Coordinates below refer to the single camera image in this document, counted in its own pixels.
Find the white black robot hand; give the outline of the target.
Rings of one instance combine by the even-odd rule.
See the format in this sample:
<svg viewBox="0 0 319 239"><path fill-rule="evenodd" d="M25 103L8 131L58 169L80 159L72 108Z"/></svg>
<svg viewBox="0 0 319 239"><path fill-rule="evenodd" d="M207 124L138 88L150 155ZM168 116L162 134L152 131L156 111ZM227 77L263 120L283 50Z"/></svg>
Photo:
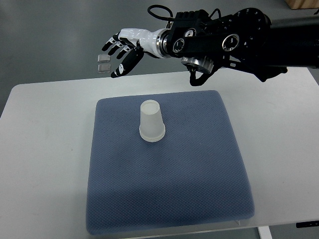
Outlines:
<svg viewBox="0 0 319 239"><path fill-rule="evenodd" d="M111 77L117 78L130 73L143 58L144 53L155 58L165 58L166 53L162 46L165 34L165 28L155 32L150 32L146 29L124 28L119 33L114 34L102 47L102 51L106 51L112 46L108 52L108 55L111 56L121 49L117 59L121 59L126 53L128 54L119 67L111 73ZM129 43L135 48L132 50L132 47L120 43L119 40Z"/></svg>

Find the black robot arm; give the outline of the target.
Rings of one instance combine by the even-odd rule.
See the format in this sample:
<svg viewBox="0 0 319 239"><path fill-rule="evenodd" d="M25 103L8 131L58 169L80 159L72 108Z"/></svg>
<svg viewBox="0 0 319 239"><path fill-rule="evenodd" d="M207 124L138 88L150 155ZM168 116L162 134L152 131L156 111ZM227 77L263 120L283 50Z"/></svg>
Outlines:
<svg viewBox="0 0 319 239"><path fill-rule="evenodd" d="M216 71L229 68L261 82L289 67L319 66L319 18L270 20L256 8L213 18L204 10L161 16L166 27L155 32L124 28L103 46L122 62L112 78L127 75L145 54L179 58L192 86L203 85Z"/></svg>

